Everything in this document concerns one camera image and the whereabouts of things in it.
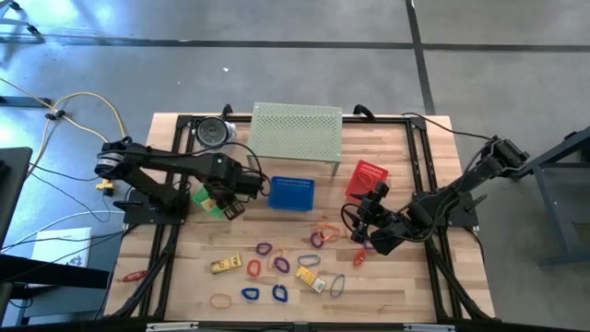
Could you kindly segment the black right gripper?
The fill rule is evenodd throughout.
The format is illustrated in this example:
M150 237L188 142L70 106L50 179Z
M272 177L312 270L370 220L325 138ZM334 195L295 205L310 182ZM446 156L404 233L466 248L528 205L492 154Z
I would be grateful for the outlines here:
M392 223L392 211L383 207L379 200L373 200L368 197L363 197L360 204L360 219L364 224L375 226L379 229L389 226ZM368 241L367 227L362 225L357 220L353 220L351 227L353 240L361 240L363 243Z

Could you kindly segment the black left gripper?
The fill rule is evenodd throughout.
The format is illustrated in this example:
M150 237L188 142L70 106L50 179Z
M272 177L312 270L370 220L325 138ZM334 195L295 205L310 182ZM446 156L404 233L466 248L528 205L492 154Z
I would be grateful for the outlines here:
M225 196L249 196L256 198L258 192L263 186L263 177L256 172L240 173L230 178L223 185L212 185L212 197L216 201L222 201ZM236 200L223 210L227 220L237 219L245 212L245 207L241 201Z

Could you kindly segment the green plastic basket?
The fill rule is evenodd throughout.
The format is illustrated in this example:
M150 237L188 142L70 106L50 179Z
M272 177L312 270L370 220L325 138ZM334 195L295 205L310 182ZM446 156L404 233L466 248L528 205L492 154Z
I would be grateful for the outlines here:
M208 198L211 198L211 197L209 196L209 193L208 193L208 191L206 190L206 188L205 188L203 185L202 185L202 186L200 187L200 189L199 189L199 190L197 190L197 191L194 193L194 195L193 195L193 200L194 200L194 202L195 202L195 203L196 203L196 204L197 204L199 207L201 207L201 204L200 204L200 202L201 202L202 200L204 200L204 199L208 199ZM209 215L211 215L211 216L215 217L215 218L218 218L218 219L221 219L221 218L223 218L223 217L224 217L223 211L222 211L222 210L221 210L221 209L218 207L218 204L217 204L217 207L216 207L214 210L212 210L212 211L206 211L206 210L205 210L205 212L206 212L206 213L208 213Z

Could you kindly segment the red plastic basket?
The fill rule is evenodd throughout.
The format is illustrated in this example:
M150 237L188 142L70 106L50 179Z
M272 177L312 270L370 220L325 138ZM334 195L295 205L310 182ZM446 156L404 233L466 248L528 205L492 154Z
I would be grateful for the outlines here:
M365 160L359 160L350 177L348 187L345 191L346 197L352 200L357 200L357 198L355 198L354 195L365 195L371 191L366 189L363 186L363 184L359 181L359 178L357 177L357 174L359 172L368 172L372 174L375 180L375 185L380 181L385 182L389 175L389 171L385 168L382 168Z

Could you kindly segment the blue plastic basket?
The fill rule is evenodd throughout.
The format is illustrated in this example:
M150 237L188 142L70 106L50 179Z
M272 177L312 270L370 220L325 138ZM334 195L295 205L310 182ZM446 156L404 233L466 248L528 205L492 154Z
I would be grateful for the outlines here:
M314 189L315 181L312 179L273 176L268 205L277 209L311 211Z

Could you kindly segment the white cylindrical container black rim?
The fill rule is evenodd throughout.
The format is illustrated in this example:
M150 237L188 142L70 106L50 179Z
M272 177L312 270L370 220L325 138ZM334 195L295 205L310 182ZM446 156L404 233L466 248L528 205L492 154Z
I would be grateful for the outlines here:
M206 117L196 125L195 138L202 147L213 148L229 140L230 130L220 118Z

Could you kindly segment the green perforated metal shelf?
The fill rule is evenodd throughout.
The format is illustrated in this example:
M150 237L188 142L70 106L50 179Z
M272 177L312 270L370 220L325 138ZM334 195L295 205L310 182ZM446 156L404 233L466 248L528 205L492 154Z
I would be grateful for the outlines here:
M257 102L248 146L259 158L342 162L343 109L334 106Z

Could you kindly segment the black metal beam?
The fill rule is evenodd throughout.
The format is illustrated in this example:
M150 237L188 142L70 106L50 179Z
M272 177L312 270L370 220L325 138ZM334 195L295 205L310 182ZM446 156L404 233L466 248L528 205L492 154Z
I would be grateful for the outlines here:
M0 282L105 289L109 271L0 255Z

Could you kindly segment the grey metal stand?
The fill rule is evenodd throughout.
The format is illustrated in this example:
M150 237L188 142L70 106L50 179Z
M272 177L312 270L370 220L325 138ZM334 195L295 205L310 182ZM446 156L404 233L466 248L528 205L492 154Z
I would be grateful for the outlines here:
M511 178L527 175L535 177L560 246L538 266L590 263L590 126L570 133Z

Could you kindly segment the black stand foot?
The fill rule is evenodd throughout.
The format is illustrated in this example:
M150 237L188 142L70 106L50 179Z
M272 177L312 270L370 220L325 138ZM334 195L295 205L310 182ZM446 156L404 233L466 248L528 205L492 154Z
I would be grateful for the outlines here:
M0 106L22 108L49 108L52 100L41 98L39 101L32 97L0 96Z

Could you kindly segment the grey metal stand leg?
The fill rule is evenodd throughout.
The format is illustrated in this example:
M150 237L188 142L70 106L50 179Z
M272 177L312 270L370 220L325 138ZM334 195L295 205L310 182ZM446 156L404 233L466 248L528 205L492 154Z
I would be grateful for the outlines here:
M18 14L18 18L7 18L6 13L12 10ZM12 26L15 30L4 35L2 26ZM29 15L16 0L0 0L0 43L17 42L18 31L25 29L35 40L43 41L43 37L37 27L30 23Z

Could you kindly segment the silver aluminium bracket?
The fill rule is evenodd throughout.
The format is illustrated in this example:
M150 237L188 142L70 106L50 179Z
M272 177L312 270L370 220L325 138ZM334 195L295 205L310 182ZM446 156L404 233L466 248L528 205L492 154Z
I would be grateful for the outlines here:
M455 326L438 324L404 324L404 332L456 332Z
M145 332L195 332L198 322L159 322L147 324Z

